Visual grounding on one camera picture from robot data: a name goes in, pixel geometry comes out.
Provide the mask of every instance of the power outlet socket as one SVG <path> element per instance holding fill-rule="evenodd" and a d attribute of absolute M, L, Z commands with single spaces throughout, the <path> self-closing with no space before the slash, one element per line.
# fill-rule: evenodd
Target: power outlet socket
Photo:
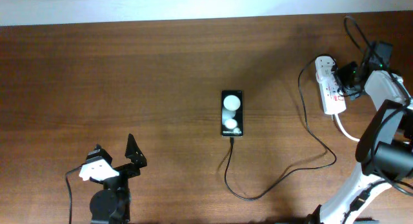
<path fill-rule="evenodd" d="M 344 97 L 338 93 L 339 86 L 331 71 L 334 65 L 331 57 L 321 56 L 316 59 L 316 79 L 320 86 L 324 113 L 328 115 L 346 110 Z"/>

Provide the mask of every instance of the smartphone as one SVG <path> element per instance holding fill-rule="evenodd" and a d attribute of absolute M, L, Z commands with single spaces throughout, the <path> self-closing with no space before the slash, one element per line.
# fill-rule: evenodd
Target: smartphone
<path fill-rule="evenodd" d="M 221 135 L 244 136 L 243 92 L 224 90 L 221 93 Z"/>

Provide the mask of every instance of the brown wooden surface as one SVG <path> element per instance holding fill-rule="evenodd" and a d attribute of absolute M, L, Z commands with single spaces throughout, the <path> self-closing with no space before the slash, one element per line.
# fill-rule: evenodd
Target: brown wooden surface
<path fill-rule="evenodd" d="M 356 144 L 323 114 L 314 67 L 303 91 L 313 132 L 338 162 L 298 172 L 255 202 L 223 183 L 228 139 L 220 91 L 244 90 L 245 136 L 228 180 L 253 196 L 289 165 L 323 153 L 303 126 L 299 71 L 320 53 L 340 65 L 361 59 L 343 14 L 0 28 L 0 223 L 67 223 L 64 173 L 100 143 L 126 163 L 128 133 L 148 159 L 130 181 L 134 223 L 245 223 L 306 216 L 349 177 Z M 413 13 L 355 14 L 369 39 L 394 45 L 392 67 L 413 87 Z M 374 115 L 369 97 L 341 115 L 360 136 Z M 304 164 L 321 165 L 331 155 Z M 73 223 L 89 223 L 101 187 L 70 177 Z M 362 216 L 411 221 L 411 198 L 391 189 Z"/>

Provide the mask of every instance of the white background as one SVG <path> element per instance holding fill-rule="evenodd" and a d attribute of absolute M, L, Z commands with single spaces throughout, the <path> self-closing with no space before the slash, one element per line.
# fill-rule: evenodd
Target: white background
<path fill-rule="evenodd" d="M 0 0 L 0 25 L 411 10 L 413 0 Z"/>

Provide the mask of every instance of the white power strip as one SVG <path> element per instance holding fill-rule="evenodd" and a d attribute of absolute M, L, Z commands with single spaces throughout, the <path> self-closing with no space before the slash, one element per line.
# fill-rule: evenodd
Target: white power strip
<path fill-rule="evenodd" d="M 338 94 L 338 85 L 331 72 L 334 61 L 331 57 L 321 56 L 316 59 L 316 79 L 320 85 L 324 113 L 339 114 L 346 110 L 344 97 Z"/>

